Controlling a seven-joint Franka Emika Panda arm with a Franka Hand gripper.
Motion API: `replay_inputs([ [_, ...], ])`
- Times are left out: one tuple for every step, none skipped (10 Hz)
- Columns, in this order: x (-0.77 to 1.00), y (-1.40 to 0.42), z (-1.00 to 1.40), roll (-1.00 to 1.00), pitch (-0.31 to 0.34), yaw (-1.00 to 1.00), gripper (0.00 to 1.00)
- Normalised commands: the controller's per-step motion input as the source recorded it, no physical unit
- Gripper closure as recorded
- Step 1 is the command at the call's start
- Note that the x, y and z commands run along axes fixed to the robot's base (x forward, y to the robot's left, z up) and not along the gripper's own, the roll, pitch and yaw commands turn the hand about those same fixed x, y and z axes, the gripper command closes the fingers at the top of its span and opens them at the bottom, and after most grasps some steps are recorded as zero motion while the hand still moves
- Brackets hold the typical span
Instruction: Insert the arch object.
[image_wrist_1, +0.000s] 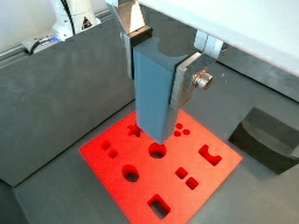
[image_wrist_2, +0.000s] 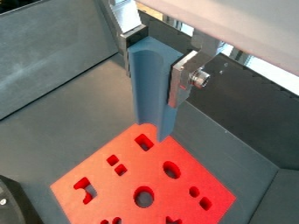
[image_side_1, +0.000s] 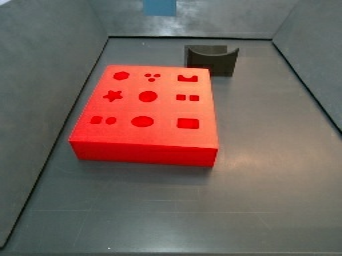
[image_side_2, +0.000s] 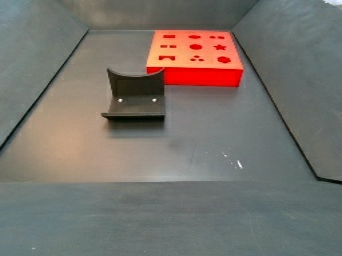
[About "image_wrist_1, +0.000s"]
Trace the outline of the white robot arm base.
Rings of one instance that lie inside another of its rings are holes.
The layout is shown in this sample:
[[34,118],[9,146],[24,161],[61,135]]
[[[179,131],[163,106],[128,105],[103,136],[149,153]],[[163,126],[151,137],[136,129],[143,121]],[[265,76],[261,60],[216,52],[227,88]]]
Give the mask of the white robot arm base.
[[56,22],[54,38],[64,41],[100,23],[89,0],[50,0]]

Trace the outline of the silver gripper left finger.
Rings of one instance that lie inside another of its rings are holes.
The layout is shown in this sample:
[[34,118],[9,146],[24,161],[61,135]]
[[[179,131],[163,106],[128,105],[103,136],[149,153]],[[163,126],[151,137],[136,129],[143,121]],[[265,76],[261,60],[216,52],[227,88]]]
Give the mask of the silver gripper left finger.
[[105,0],[105,2],[120,27],[120,37],[125,47],[127,74],[133,79],[133,48],[152,37],[153,29],[145,25],[136,0]]

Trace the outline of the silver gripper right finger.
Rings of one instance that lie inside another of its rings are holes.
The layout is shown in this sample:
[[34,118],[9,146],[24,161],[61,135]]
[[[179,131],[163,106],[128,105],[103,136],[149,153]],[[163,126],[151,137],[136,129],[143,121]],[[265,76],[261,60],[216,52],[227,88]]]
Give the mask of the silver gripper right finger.
[[193,47],[197,52],[191,54],[176,66],[169,106],[177,109],[191,99],[195,88],[205,90],[212,83],[208,67],[217,60],[227,44],[203,31],[196,31]]

